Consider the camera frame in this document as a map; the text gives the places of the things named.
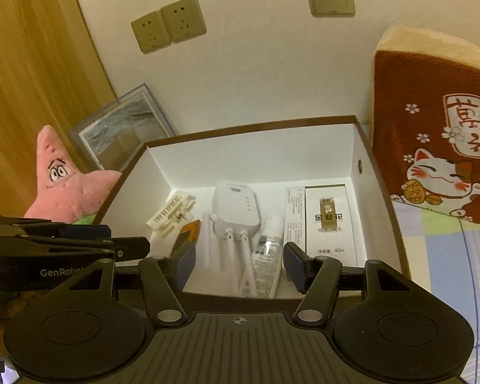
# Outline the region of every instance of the plush toy eye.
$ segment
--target plush toy eye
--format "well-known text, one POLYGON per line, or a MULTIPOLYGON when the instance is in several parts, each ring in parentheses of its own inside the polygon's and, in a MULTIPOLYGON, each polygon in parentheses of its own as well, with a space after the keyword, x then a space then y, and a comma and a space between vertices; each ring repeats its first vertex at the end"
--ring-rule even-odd
POLYGON ((50 169, 50 179, 52 182, 56 182, 57 179, 59 179, 59 172, 57 172, 57 169, 55 167, 52 167, 50 169))
POLYGON ((57 167, 57 172, 59 173, 59 177, 64 178, 68 175, 68 172, 66 172, 66 169, 62 166, 57 167))

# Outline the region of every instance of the orange and black device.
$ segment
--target orange and black device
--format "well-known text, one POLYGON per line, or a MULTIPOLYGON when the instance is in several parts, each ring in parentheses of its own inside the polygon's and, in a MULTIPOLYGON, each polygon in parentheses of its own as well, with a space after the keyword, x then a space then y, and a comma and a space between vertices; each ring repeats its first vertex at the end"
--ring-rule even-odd
POLYGON ((178 248, 180 248, 186 242, 195 243, 197 238, 199 237, 199 231, 201 229, 201 221, 195 220, 191 223, 184 225, 181 229, 180 233, 178 234, 178 238, 174 241, 174 245, 172 246, 171 255, 173 255, 178 248))

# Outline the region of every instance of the product box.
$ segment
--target product box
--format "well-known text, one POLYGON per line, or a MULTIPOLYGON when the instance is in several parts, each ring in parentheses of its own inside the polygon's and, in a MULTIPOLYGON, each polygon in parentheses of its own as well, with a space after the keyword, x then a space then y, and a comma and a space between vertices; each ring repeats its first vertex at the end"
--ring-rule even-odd
POLYGON ((306 193, 304 187, 286 189, 283 244, 292 242, 306 251, 306 193))
POLYGON ((358 266, 345 185, 308 186, 305 191, 306 254, 327 255, 340 260, 344 266, 358 266))
MULTIPOLYGON (((191 213, 195 219, 206 220, 204 216, 212 213, 217 181, 235 180, 248 184, 254 191, 261 221, 269 215, 285 218, 285 242, 298 243, 311 256, 335 256, 349 266, 362 267, 367 259, 383 260, 410 276, 398 222, 378 174, 354 116, 188 134, 144 144, 93 223, 107 224, 113 236, 149 238, 151 229, 146 221, 174 192, 183 190, 195 197, 191 213), (336 227, 341 231, 319 231, 322 221, 315 218, 321 218, 320 201, 329 198, 334 200, 336 227)), ((201 232, 209 234, 207 248, 218 250, 220 259, 207 269, 203 264, 197 265, 183 291, 231 295, 225 240, 217 238, 212 230, 202 227, 201 232)), ((198 261, 205 242, 200 240, 196 247, 198 261)), ((256 238, 251 238, 251 248, 256 243, 256 238)), ((151 250, 151 254, 166 252, 151 250)), ((236 252, 238 260, 244 261, 239 247, 236 252)), ((238 276, 243 271, 240 266, 238 276)), ((299 300, 302 295, 281 276, 275 298, 299 300)))

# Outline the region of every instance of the patrick star plush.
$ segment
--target patrick star plush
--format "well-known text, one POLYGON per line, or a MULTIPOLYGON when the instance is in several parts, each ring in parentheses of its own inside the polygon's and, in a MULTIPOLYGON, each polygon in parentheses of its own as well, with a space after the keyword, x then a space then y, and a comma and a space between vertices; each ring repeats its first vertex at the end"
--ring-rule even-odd
POLYGON ((37 197, 25 218, 69 224, 96 213, 121 175, 115 170, 80 172, 50 125, 37 136, 36 166, 37 197))

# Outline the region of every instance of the white plastic clip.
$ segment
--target white plastic clip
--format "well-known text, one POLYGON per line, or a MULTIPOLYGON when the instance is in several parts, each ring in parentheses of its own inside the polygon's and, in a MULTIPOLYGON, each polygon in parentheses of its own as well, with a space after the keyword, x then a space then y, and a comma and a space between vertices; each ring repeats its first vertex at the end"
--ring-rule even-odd
POLYGON ((165 237, 185 218, 194 203, 196 203, 195 197, 183 190, 178 190, 165 203, 164 208, 150 218, 146 224, 156 235, 165 237))

